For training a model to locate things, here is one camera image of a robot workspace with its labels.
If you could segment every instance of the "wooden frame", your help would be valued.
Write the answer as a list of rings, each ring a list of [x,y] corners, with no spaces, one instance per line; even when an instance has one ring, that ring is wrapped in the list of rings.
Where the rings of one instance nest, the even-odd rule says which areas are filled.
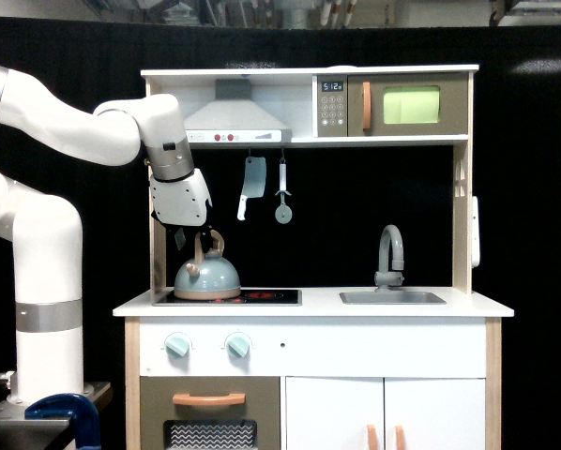
[[[176,71],[163,75],[173,76]],[[150,76],[146,78],[148,96],[162,92]],[[453,253],[452,285],[463,293],[472,292],[472,160],[473,160],[473,98],[474,70],[469,68],[468,135],[467,140],[453,144]],[[163,226],[150,219],[151,290],[158,293],[166,287],[166,232]],[[486,450],[501,449],[501,318],[487,318],[487,378],[486,378]],[[126,421],[127,449],[141,449],[140,428],[140,319],[127,317],[125,321]]]

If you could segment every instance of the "burner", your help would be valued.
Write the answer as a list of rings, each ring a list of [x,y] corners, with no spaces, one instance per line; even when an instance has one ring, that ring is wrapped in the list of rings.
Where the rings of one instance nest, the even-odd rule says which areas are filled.
[[[174,291],[160,298],[155,306],[299,306],[301,291],[298,289],[242,289],[238,297],[217,298],[215,300],[187,300],[174,296]]]

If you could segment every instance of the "digital clock display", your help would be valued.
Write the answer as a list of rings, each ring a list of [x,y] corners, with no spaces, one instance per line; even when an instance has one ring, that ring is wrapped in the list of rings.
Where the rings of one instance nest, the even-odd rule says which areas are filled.
[[[322,92],[342,92],[343,82],[323,82]]]

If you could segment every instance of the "faucet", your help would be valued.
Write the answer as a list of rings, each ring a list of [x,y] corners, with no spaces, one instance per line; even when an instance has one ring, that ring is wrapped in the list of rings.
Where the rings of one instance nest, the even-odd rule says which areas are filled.
[[[393,250],[391,268],[395,271],[403,270],[402,234],[395,225],[387,225],[381,234],[378,272],[374,274],[377,292],[386,290],[387,286],[401,286],[403,282],[402,272],[389,272],[389,247]]]

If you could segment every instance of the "kettle handle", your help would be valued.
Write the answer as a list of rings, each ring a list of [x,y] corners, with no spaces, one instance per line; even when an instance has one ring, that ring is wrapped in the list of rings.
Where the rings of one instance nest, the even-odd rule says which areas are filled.
[[[204,249],[202,248],[202,233],[195,234],[195,263],[201,264],[204,261]]]
[[[210,234],[212,235],[214,243],[212,244],[212,249],[209,250],[208,253],[222,256],[222,252],[224,251],[224,239],[222,239],[222,236],[216,230],[212,230]]]
[[[224,239],[216,230],[211,230],[210,234],[212,235],[213,244],[212,248],[207,253],[210,255],[222,256],[222,252],[224,251]],[[197,234],[195,234],[195,263],[201,264],[203,262],[204,249],[202,248],[202,234],[201,232],[197,232]]]

